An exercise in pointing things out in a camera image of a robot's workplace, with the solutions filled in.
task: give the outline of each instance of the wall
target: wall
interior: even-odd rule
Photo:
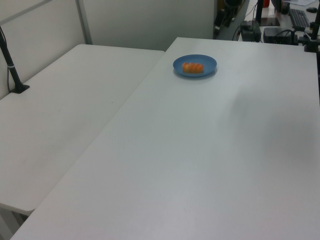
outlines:
[[[51,0],[1,0],[0,25],[21,16]]]
[[[1,27],[23,83],[74,46],[85,43],[76,0],[49,1]],[[0,99],[7,94],[7,64],[0,54]]]
[[[176,37],[213,37],[215,0],[79,1],[95,45],[166,51]]]

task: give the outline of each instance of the black cable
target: black cable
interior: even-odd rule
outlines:
[[[252,26],[254,25],[254,18],[255,18],[255,10],[256,10],[256,7],[257,7],[257,4],[254,6],[254,10],[253,10],[253,14],[252,14]]]
[[[253,8],[251,9],[251,11],[250,11],[247,15],[245,15],[244,18],[246,18],[246,17],[252,12],[252,10],[257,6],[257,4],[258,4],[258,3],[256,3],[256,4],[253,6]]]
[[[1,26],[0,26],[0,32],[1,32],[1,35],[3,36],[5,45],[7,46],[6,35],[5,35],[4,31],[2,30]],[[9,67],[8,66],[6,67],[6,84],[7,84],[9,93],[11,93],[10,87],[9,87]]]
[[[234,40],[235,34],[236,34],[236,32],[237,32],[237,30],[238,30],[239,28],[240,28],[240,26],[238,26],[238,27],[235,29],[234,34],[233,34],[233,36],[232,36],[232,41]]]
[[[9,93],[11,93],[11,91],[10,91],[10,87],[9,87],[9,67],[7,67],[7,70],[6,70],[6,84],[7,84],[7,86],[8,86],[8,91],[9,91]]]
[[[5,33],[2,30],[1,26],[0,26],[0,32],[1,32],[2,36],[3,36],[3,38],[4,38],[5,45],[7,45],[7,39],[6,39]]]
[[[290,32],[290,33],[294,33],[294,31],[290,30],[290,29],[286,29],[286,30],[283,30],[283,31],[280,31],[278,32],[276,35],[274,35],[273,37],[276,37],[278,36],[279,34],[282,34],[282,33],[285,33],[285,32]]]
[[[305,34],[307,34],[307,35],[308,35],[308,37],[309,37],[309,38],[311,37],[311,36],[309,35],[310,33],[307,33],[306,31],[297,31],[297,30],[294,30],[293,32],[294,32],[294,33],[296,33],[296,32],[305,33]]]

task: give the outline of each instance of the desk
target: desk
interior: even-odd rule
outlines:
[[[319,145],[314,53],[177,38],[12,240],[317,240]]]
[[[0,101],[0,207],[29,215],[164,53],[78,45]]]
[[[250,0],[245,15],[248,15],[248,13],[252,10],[252,8],[255,6],[256,3],[257,3],[257,0]],[[314,22],[316,20],[316,15],[317,14],[316,13],[307,12],[306,9],[307,8],[311,8],[311,7],[314,7],[314,8],[318,9],[318,6],[319,6],[319,1],[317,0],[317,1],[313,2],[313,3],[310,3],[307,6],[299,6],[299,5],[291,4],[290,8],[305,11],[305,14],[306,14],[307,18],[309,19],[309,22]],[[254,14],[254,17],[256,17],[256,12],[252,11],[244,20],[245,21],[252,21],[253,14]],[[276,18],[278,18],[278,20],[280,22],[280,26],[276,26],[275,28],[284,28],[284,29],[293,30],[290,16],[288,14],[281,14],[279,12],[275,12],[275,7],[273,6],[271,1],[270,1],[269,7],[266,7],[266,8],[262,9],[261,17],[262,18],[274,18],[274,17],[276,17]],[[264,36],[263,35],[264,35],[264,29],[265,28],[271,28],[271,26],[260,27],[260,30],[261,30],[261,41],[264,41]],[[298,35],[298,37],[302,37],[304,35],[302,32],[296,32],[296,34]]]

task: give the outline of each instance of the blue plate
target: blue plate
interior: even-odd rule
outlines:
[[[203,64],[203,73],[185,73],[182,70],[183,63]],[[210,56],[193,54],[179,57],[177,60],[173,62],[173,67],[175,71],[182,76],[188,78],[201,78],[213,74],[215,72],[217,67],[217,61]]]

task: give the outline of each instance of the white surface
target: white surface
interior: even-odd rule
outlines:
[[[166,51],[176,37],[213,37],[214,0],[82,1],[94,45]]]
[[[216,74],[175,75],[188,54]],[[318,240],[316,63],[178,38],[12,240]]]
[[[163,54],[79,45],[3,98],[0,207],[30,214]]]
[[[52,0],[1,27],[23,83],[76,45],[85,43],[75,0]],[[7,94],[7,64],[0,53],[0,99]]]

